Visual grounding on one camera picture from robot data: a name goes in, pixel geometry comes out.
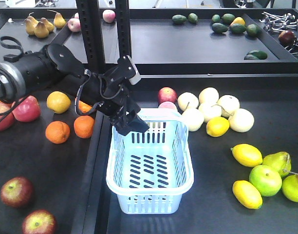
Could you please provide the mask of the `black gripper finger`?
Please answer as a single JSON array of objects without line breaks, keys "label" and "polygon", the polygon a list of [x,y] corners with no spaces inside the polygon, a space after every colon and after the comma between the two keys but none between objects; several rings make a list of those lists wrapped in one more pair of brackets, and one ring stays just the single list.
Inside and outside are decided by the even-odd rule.
[{"label": "black gripper finger", "polygon": [[130,123],[117,122],[115,123],[114,127],[116,131],[123,136],[126,136],[132,131],[132,126]]},{"label": "black gripper finger", "polygon": [[128,113],[128,127],[130,131],[139,133],[144,133],[149,129],[148,124],[135,111]]}]

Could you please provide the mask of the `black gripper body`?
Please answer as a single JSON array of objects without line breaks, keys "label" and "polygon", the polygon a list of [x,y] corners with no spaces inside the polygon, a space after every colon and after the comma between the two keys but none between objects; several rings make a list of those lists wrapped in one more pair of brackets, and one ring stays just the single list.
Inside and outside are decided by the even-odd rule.
[{"label": "black gripper body", "polygon": [[121,64],[103,75],[92,73],[92,77],[99,82],[98,100],[94,107],[109,117],[113,127],[117,122],[128,123],[128,113],[131,111],[137,114],[140,111],[140,107],[130,96],[128,66],[127,58],[124,58]]}]

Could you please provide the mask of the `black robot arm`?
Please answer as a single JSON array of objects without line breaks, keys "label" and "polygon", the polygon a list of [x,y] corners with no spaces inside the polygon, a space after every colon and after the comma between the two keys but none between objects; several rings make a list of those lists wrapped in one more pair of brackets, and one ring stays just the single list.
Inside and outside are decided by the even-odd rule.
[{"label": "black robot arm", "polygon": [[73,81],[64,82],[62,90],[108,116],[119,134],[149,129],[138,116],[140,107],[128,90],[129,83],[135,85],[141,79],[128,55],[103,75],[86,69],[66,46],[59,44],[46,45],[39,52],[5,55],[0,62],[0,100],[19,101],[58,84],[66,76]]}]

